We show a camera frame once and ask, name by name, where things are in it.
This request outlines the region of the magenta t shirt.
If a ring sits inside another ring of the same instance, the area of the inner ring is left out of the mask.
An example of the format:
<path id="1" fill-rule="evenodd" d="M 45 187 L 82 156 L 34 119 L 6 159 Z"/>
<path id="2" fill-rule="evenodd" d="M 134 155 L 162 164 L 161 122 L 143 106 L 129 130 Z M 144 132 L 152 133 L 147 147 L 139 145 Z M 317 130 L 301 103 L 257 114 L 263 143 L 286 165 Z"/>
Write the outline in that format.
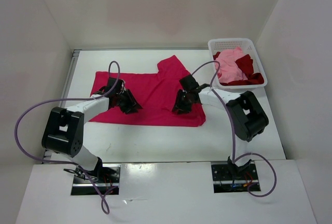
<path id="1" fill-rule="evenodd" d="M 177 92 L 182 88 L 179 80 L 190 72 L 175 55 L 160 61 L 157 68 L 158 72 L 155 74 L 120 74 L 120 79 L 125 81 L 125 87 L 132 92 L 142 109 L 126 115 L 119 107 L 115 107 L 97 115 L 91 121 L 171 127 L 202 126 L 206 116 L 200 104 L 194 104 L 188 114 L 177 115 L 172 112 Z"/>

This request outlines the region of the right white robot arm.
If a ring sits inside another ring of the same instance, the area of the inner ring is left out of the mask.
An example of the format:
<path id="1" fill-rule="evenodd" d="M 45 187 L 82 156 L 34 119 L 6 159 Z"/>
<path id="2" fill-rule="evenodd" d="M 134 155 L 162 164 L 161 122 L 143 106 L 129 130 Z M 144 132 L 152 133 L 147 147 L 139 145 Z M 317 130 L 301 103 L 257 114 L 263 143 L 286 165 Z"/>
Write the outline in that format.
<path id="1" fill-rule="evenodd" d="M 232 131 L 232 153 L 228 158 L 227 171 L 231 178 L 241 178 L 253 155 L 247 151 L 247 144 L 263 133 L 269 124 L 261 104 L 251 91 L 228 92 L 205 83 L 194 89 L 180 89 L 172 112 L 188 114 L 197 104 L 213 106 L 226 112 Z"/>

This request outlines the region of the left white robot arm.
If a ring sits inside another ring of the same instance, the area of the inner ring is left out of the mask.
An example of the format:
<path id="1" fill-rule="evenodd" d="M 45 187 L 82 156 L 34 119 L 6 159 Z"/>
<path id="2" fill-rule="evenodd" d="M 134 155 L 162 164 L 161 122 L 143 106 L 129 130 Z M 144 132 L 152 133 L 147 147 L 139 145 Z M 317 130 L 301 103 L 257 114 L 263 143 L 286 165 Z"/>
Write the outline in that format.
<path id="1" fill-rule="evenodd" d="M 81 166 L 85 176 L 94 183 L 103 178 L 104 170 L 102 160 L 83 145 L 85 123 L 114 107 L 119 107 L 124 114 L 142 109 L 129 89 L 114 88 L 104 96 L 107 89 L 110 87 L 102 87 L 87 101 L 69 108 L 53 108 L 41 141 L 44 148 L 60 153 Z"/>

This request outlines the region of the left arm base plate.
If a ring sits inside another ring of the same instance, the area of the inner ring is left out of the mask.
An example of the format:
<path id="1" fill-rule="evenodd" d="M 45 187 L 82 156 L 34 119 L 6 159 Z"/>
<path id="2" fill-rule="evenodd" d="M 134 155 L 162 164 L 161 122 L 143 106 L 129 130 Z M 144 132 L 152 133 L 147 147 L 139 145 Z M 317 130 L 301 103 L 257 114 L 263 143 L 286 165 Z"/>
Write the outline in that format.
<path id="1" fill-rule="evenodd" d="M 106 173 L 100 178 L 90 175 L 91 180 L 95 183 L 102 195 L 118 195 L 119 194 L 119 182 L 120 182 L 120 164 L 111 164 L 105 168 Z M 87 176 L 76 168 L 64 169 L 64 171 L 74 175 L 71 195 L 83 196 L 83 195 L 98 195 Z"/>

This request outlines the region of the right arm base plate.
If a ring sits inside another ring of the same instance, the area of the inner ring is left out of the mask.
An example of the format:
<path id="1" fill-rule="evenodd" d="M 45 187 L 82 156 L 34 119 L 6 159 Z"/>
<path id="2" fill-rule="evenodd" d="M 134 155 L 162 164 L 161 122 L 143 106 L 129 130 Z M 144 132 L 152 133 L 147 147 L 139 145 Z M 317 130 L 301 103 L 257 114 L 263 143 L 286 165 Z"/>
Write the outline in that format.
<path id="1" fill-rule="evenodd" d="M 251 162 L 247 169 L 233 177 L 226 162 L 211 163 L 214 193 L 260 192 L 256 165 Z"/>

